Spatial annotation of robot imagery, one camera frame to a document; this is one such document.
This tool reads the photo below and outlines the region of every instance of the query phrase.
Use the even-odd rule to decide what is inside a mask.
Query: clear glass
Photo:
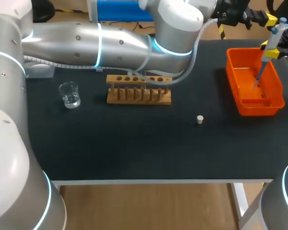
[[[78,92],[78,85],[72,81],[65,82],[59,87],[59,92],[63,98],[66,108],[77,108],[80,103],[80,97]]]

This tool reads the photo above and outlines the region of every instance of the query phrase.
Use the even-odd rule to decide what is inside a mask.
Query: white cable
[[[128,72],[128,75],[136,75],[141,79],[144,79],[146,82],[150,83],[150,84],[154,84],[154,85],[160,85],[160,86],[165,86],[165,85],[173,85],[176,84],[178,82],[181,82],[182,80],[184,80],[186,77],[188,77],[188,75],[190,74],[190,72],[192,71],[195,61],[196,61],[196,55],[197,55],[197,47],[198,47],[198,43],[201,39],[201,36],[203,34],[203,32],[205,31],[205,29],[207,27],[209,27],[210,25],[212,25],[213,23],[216,23],[217,19],[212,19],[207,21],[203,27],[201,28],[197,39],[195,41],[194,44],[194,49],[193,49],[193,55],[192,55],[192,59],[190,62],[190,65],[188,67],[188,69],[185,71],[185,73],[179,77],[178,79],[174,80],[174,81],[170,81],[170,82],[158,82],[158,81],[154,81],[154,80],[150,80],[149,78],[147,78],[146,76],[140,74],[139,72],[137,72],[136,70],[132,70],[132,69],[124,69],[124,68],[114,68],[114,67],[95,67],[95,66],[81,66],[81,65],[66,65],[66,64],[61,64],[61,63],[56,63],[56,62],[52,62],[52,61],[47,61],[47,60],[43,60],[40,58],[36,58],[36,57],[31,57],[31,56],[24,56],[24,59],[26,61],[32,61],[32,62],[36,62],[36,63],[40,63],[40,64],[45,64],[45,65],[49,65],[49,66],[54,66],[54,67],[58,67],[58,68],[64,68],[64,69],[119,69],[119,70],[124,70]]]
[[[61,64],[61,63],[57,63],[57,62],[47,61],[47,60],[44,60],[44,59],[31,57],[31,56],[24,56],[24,60],[25,61],[39,63],[39,64],[45,64],[45,65],[48,65],[48,66],[54,66],[54,67],[58,67],[58,68],[63,68],[63,69],[119,69],[119,70],[129,71],[128,69],[114,68],[114,67],[95,67],[95,66],[81,66],[81,65],[66,65],[66,64]]]
[[[217,23],[217,18],[215,19],[212,19],[212,20],[209,20],[207,21],[203,27],[201,28],[198,36],[197,36],[197,39],[195,41],[195,44],[194,44],[194,49],[193,49],[193,56],[192,56],[192,59],[191,59],[191,62],[190,62],[190,65],[188,67],[188,69],[185,71],[185,73],[179,77],[178,79],[176,80],[173,80],[173,81],[170,81],[170,82],[158,82],[158,81],[154,81],[154,80],[150,80],[149,78],[147,78],[146,76],[134,71],[134,70],[129,70],[130,73],[138,76],[139,78],[145,80],[146,82],[150,83],[150,84],[154,84],[154,85],[160,85],[160,86],[165,86],[165,85],[173,85],[173,84],[176,84],[178,82],[181,82],[182,80],[184,80],[186,77],[188,77],[188,75],[190,74],[190,72],[192,71],[193,67],[194,67],[194,64],[195,64],[195,61],[196,61],[196,55],[197,55],[197,47],[198,47],[198,43],[201,39],[201,36],[203,34],[203,32],[205,31],[205,29],[207,27],[209,27],[210,25],[212,25],[213,23]]]

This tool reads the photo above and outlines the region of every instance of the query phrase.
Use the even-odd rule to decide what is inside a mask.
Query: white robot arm
[[[186,68],[202,13],[183,0],[141,0],[140,5],[154,17],[155,40],[101,24],[33,24],[30,0],[0,0],[0,230],[63,230],[66,224],[64,202],[29,142],[24,55],[70,68],[172,75]]]

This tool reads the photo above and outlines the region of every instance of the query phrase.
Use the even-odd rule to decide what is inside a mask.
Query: white table frame
[[[238,214],[238,225],[240,230],[251,230],[253,224],[262,219],[260,211],[260,200],[262,192],[257,195],[251,205],[248,205],[243,183],[269,183],[272,179],[262,180],[83,180],[83,181],[52,181],[57,189],[65,185],[113,185],[113,184],[231,184],[234,195],[235,207]]]

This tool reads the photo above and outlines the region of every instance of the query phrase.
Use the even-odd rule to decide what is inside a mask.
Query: pipette
[[[279,24],[272,27],[271,29],[269,40],[266,42],[264,53],[261,58],[262,65],[258,72],[253,89],[256,87],[258,81],[260,80],[268,62],[271,61],[273,58],[277,58],[277,56],[279,55],[279,50],[277,49],[277,45],[283,35],[283,32],[288,29],[288,24],[286,24],[286,22],[287,22],[286,18],[280,18]]]

